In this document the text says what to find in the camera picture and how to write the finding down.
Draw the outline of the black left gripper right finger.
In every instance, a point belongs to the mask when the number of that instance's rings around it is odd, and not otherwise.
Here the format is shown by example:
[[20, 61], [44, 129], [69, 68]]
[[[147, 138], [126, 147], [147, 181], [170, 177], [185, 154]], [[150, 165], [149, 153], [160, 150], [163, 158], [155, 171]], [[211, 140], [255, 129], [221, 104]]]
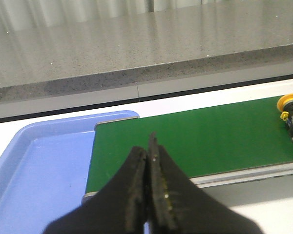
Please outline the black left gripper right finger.
[[147, 175], [151, 231], [155, 234], [261, 234], [252, 220], [198, 188], [151, 133]]

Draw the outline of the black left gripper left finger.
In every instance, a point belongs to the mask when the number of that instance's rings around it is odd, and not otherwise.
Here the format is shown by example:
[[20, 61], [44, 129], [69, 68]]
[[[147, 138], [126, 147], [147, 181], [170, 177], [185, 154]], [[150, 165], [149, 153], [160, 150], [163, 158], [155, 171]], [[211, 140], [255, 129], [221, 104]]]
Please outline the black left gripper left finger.
[[45, 234], [142, 234], [146, 221], [147, 153], [133, 147], [113, 178], [92, 198], [51, 222]]

